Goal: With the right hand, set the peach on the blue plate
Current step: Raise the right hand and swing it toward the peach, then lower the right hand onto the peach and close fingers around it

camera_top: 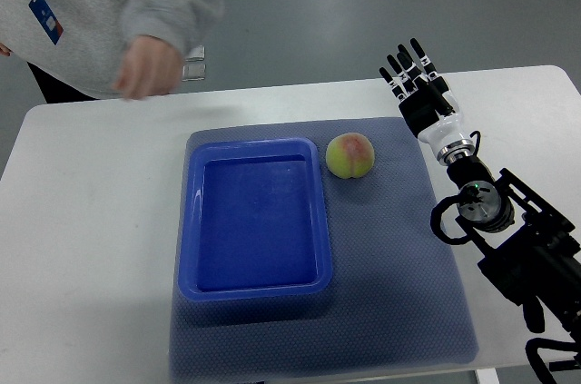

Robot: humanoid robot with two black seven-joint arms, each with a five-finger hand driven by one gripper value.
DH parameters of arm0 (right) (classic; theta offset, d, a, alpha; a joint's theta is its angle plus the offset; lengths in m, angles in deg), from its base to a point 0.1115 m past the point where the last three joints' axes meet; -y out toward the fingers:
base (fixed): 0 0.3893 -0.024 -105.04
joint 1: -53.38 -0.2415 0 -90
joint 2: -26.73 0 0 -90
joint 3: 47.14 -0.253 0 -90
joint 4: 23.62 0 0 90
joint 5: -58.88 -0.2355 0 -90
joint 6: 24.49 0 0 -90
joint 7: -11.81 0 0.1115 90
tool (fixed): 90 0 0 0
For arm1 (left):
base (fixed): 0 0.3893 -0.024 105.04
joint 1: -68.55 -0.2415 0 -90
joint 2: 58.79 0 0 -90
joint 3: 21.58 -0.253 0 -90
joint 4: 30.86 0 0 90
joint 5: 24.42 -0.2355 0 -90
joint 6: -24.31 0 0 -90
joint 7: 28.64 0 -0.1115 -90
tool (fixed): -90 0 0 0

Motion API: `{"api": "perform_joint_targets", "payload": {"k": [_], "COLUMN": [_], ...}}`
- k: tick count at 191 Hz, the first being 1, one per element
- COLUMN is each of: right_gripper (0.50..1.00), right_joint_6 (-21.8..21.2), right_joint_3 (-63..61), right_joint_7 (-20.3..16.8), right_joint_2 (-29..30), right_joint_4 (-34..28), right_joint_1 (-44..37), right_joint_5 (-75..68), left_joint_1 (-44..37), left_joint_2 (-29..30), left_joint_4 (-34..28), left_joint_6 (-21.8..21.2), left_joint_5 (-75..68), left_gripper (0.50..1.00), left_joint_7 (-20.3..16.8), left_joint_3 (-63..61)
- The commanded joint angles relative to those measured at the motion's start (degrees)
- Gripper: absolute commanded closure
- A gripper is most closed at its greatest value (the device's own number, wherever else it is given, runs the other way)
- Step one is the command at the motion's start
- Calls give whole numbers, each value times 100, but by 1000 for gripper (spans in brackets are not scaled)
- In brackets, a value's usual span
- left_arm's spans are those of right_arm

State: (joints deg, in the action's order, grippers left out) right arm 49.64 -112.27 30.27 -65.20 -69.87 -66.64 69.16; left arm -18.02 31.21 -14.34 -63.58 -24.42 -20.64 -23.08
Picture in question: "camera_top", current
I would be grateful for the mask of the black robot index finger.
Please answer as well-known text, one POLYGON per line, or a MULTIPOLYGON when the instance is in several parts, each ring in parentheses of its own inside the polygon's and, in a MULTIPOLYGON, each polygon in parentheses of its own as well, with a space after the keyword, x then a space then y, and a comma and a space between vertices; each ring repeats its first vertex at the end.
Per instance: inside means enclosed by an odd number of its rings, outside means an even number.
POLYGON ((411 80, 413 82, 416 82, 417 80, 422 79, 425 82, 433 83, 435 83, 437 80, 440 80, 441 76, 439 72, 437 71, 435 65, 424 51, 419 41, 416 38, 411 38, 410 45, 413 48, 417 57, 419 58, 421 65, 421 69, 419 69, 417 66, 414 66, 412 69, 409 70, 409 77, 411 78, 411 80))

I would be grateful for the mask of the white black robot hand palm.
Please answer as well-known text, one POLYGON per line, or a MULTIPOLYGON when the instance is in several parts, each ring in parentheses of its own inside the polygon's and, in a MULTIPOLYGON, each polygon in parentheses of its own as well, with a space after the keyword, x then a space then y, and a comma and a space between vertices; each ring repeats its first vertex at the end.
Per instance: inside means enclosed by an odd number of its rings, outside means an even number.
POLYGON ((399 110, 412 134, 427 144, 438 162, 455 162, 475 154, 475 142, 463 130, 463 114, 447 82, 441 76, 434 85, 453 106, 453 114, 439 114, 430 101, 428 88, 415 90, 399 110))

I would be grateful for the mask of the black robot thumb finger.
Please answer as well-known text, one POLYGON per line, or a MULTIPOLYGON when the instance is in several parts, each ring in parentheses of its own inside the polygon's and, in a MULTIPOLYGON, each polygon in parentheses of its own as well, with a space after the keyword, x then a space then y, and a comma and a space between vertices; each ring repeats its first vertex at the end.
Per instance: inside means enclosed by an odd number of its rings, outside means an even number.
POLYGON ((435 110, 439 114, 453 114, 454 108, 443 96, 443 93, 434 85, 433 82, 428 82, 427 88, 430 94, 430 101, 435 110))

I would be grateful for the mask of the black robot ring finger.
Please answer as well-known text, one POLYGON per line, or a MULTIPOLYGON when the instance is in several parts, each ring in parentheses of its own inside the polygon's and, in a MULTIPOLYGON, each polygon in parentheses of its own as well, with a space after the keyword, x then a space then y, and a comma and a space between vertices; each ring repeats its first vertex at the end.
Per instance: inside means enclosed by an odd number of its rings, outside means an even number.
POLYGON ((403 90, 406 93, 406 96, 410 96, 411 94, 413 94, 416 90, 416 86, 411 81, 405 70, 402 68, 398 59, 394 57, 392 54, 388 54, 387 61, 392 70, 397 74, 399 81, 403 87, 403 90))

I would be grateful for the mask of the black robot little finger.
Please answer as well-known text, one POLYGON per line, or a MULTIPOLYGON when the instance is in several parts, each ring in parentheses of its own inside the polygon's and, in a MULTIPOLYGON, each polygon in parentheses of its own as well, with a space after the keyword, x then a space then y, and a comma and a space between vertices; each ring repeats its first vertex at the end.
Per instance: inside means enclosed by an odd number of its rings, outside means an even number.
POLYGON ((406 99, 406 93, 401 88, 401 86, 393 79, 389 71, 385 67, 379 68, 379 73, 385 82, 389 85, 391 92, 393 92, 394 96, 400 101, 403 102, 406 99))

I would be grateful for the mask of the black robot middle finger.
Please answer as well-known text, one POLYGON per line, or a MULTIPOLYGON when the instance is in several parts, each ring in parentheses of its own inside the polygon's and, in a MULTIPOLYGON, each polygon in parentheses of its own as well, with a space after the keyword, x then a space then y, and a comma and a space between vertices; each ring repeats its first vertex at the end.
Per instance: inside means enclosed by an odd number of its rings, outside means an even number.
POLYGON ((405 90, 425 90, 428 87, 427 76, 418 68, 409 51, 403 44, 398 45, 397 59, 401 70, 399 76, 405 90))

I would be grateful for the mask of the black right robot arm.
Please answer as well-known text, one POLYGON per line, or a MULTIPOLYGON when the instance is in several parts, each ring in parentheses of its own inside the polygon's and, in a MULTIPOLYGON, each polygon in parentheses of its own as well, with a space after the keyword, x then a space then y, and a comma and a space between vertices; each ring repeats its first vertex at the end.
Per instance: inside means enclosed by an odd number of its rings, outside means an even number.
POLYGON ((533 340, 531 346, 578 351, 580 245, 573 224, 509 170, 493 177, 478 157, 480 133, 464 131, 456 98, 416 39, 399 45, 387 61, 379 72, 406 125, 458 188, 432 210, 431 230, 446 244, 476 245, 483 255, 480 271, 521 307, 531 332, 544 332, 549 310, 571 338, 533 340))

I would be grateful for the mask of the person's bare hand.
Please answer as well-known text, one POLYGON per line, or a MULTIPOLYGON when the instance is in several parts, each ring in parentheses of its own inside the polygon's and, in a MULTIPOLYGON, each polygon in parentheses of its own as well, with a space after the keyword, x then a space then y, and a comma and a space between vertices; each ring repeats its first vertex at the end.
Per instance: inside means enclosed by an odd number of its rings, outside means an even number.
POLYGON ((126 49, 113 89, 129 100, 171 93, 182 80, 183 55, 162 39, 139 35, 126 49))

